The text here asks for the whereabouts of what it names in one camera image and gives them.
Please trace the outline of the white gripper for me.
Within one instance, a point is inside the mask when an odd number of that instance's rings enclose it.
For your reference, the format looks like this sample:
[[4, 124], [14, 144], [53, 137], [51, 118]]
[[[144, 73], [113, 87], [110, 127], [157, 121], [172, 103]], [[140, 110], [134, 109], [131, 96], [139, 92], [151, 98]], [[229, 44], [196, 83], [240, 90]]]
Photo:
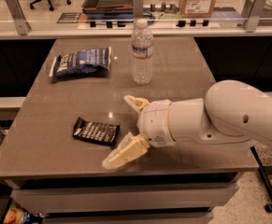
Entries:
[[147, 99], [125, 95], [124, 101], [137, 114], [139, 135], [128, 133], [118, 146], [103, 160], [102, 166], [108, 170], [118, 169], [136, 160], [153, 147], [171, 147], [176, 144], [168, 128], [169, 100], [149, 102]]

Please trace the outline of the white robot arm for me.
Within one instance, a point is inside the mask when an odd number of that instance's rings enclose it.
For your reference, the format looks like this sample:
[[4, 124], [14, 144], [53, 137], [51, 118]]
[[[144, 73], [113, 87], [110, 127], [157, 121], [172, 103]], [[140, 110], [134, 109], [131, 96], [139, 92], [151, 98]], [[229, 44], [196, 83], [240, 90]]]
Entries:
[[220, 81], [205, 97], [192, 100], [150, 102], [131, 95], [124, 100], [138, 114], [139, 134], [128, 133], [103, 160], [109, 170], [138, 159], [150, 147], [188, 141], [241, 149], [255, 140], [272, 148], [272, 97], [240, 81]]

